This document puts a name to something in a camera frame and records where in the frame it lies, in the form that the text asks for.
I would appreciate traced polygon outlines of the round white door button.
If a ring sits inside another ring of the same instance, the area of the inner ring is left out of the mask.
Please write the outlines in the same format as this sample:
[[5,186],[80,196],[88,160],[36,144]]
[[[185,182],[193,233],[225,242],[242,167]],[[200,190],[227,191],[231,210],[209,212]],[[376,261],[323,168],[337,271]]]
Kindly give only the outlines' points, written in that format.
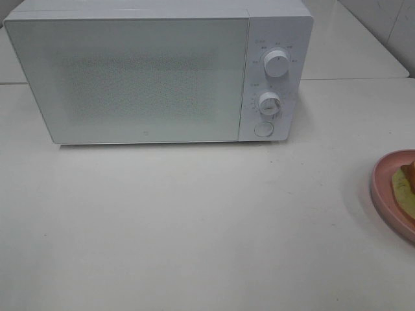
[[274,125],[270,122],[260,122],[256,124],[254,133],[258,137],[268,137],[274,132]]

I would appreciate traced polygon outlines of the white microwave door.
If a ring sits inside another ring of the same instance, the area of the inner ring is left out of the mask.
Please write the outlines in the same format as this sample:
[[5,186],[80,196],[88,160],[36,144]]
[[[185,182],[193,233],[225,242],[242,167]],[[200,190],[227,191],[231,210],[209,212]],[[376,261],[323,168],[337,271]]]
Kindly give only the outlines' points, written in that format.
[[246,19],[8,21],[53,142],[235,141]]

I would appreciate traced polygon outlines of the pink round plate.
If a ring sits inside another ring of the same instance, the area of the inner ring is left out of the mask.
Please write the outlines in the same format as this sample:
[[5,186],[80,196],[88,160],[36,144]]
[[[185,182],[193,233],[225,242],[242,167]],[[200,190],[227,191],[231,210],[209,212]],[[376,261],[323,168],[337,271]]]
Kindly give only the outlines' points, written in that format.
[[384,155],[375,164],[370,180],[370,195],[377,212],[398,235],[414,244],[414,220],[396,203],[392,176],[401,165],[414,160],[414,149],[398,150]]

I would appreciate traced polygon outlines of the sandwich with lettuce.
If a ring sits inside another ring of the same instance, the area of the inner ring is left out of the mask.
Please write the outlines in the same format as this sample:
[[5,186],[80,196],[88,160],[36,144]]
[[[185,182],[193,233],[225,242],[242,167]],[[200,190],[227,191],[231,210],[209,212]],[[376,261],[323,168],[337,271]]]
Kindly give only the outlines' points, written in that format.
[[392,188],[398,204],[414,205],[414,161],[396,170],[392,176]]

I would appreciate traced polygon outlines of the lower white timer knob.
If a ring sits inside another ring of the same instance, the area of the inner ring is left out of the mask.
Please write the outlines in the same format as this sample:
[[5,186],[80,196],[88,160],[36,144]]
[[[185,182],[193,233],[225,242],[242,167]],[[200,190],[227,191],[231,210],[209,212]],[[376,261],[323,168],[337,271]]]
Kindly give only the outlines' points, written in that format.
[[281,99],[277,93],[265,92],[259,96],[258,108],[262,115],[276,115],[281,110]]

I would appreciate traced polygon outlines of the upper white power knob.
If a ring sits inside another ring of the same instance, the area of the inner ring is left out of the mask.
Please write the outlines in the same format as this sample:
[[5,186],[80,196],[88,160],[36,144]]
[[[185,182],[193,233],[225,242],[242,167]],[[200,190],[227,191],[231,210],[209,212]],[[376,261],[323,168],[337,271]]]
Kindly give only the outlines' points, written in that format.
[[274,49],[265,54],[263,67],[267,76],[279,78],[288,72],[290,62],[289,55],[283,49]]

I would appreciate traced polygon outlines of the white microwave oven body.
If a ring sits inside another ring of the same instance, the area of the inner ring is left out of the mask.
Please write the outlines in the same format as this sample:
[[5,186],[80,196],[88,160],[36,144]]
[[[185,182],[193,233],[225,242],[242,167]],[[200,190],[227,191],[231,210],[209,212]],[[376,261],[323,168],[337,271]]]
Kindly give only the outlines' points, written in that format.
[[[301,1],[24,1],[7,15],[3,24],[7,32],[8,21],[161,19],[246,19],[248,22],[237,140],[182,143],[287,139],[313,28],[313,17]],[[283,49],[290,58],[288,72],[279,78],[267,76],[263,67],[265,54],[274,49]],[[258,108],[259,96],[268,91],[277,93],[281,99],[281,110],[273,116],[262,115]],[[258,137],[254,128],[260,122],[272,123],[273,134]]]

